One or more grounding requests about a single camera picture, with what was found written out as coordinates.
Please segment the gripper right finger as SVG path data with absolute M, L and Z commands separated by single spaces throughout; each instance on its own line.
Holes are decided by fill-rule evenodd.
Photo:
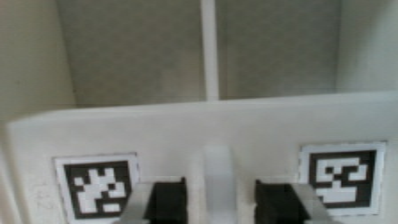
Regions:
M 254 201 L 254 224 L 330 223 L 328 212 L 307 184 L 255 181 Z

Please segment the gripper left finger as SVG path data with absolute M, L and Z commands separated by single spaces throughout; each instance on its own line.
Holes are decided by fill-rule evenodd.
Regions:
M 119 224 L 188 224 L 184 179 L 135 186 Z

